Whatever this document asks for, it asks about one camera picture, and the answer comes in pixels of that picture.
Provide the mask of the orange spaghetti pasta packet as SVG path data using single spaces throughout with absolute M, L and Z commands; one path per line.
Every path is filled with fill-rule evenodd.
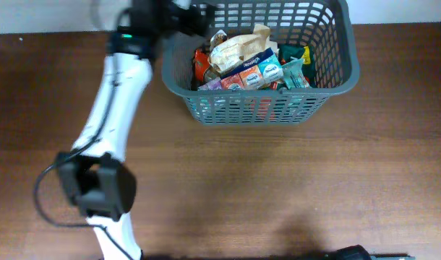
M 214 68 L 209 65 L 206 53 L 200 49 L 195 51 L 194 55 L 194 79 L 197 91 L 220 91 L 220 90 L 198 90 L 198 87 L 213 80 L 222 77 Z M 258 90 L 270 88 L 275 90 L 277 82 L 273 82 L 268 87 Z M 235 91 L 252 91 L 252 90 L 229 90 Z M 194 117 L 206 124 L 238 124 L 250 123 L 253 121 L 263 121 L 270 99 L 258 101 L 255 97 L 227 97 L 225 95 L 214 95 L 211 97 L 202 95 L 198 99 L 189 98 L 187 100 L 189 108 L 192 109 Z

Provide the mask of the Kleenex tissue multipack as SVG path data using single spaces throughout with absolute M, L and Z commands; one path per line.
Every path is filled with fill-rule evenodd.
M 217 77 L 198 90 L 258 90 L 284 76 L 283 68 L 272 48 L 260 52 L 222 77 Z

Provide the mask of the green Nescafe coffee bag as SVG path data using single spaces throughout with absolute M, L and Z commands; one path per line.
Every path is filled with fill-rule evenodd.
M 282 65 L 294 60 L 303 59 L 302 72 L 311 87 L 316 88 L 316 69 L 314 50 L 311 46 L 279 45 L 278 60 Z

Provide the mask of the small light green packet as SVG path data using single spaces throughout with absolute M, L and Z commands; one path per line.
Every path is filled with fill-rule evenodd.
M 290 62 L 282 65 L 283 81 L 286 87 L 291 90 L 295 88 L 310 88 L 310 83 L 304 76 L 302 66 L 304 59 L 293 59 Z

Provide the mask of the grey plastic basket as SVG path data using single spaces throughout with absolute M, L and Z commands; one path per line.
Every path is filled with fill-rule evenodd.
M 183 98 L 192 116 L 204 125 L 299 124 L 327 99 L 351 90 L 360 75 L 354 32 L 345 0 L 214 1 L 211 33 L 247 34 L 256 24 L 271 29 L 271 40 L 313 51 L 314 83 L 310 89 L 194 90 L 192 59 L 208 41 L 178 33 L 163 53 L 162 80 Z

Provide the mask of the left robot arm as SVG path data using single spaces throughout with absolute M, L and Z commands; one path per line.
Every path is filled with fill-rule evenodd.
M 133 1 L 116 18 L 103 76 L 87 122 L 55 169 L 68 202 L 85 217 L 105 259 L 142 259 L 131 208 L 137 180 L 125 167 L 127 140 L 145 88 L 153 78 L 157 44 L 174 33 L 204 36 L 215 18 L 190 1 Z

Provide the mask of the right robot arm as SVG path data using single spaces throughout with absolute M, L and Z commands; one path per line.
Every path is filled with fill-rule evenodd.
M 408 254 L 370 254 L 363 246 L 349 246 L 327 253 L 324 260 L 416 260 Z

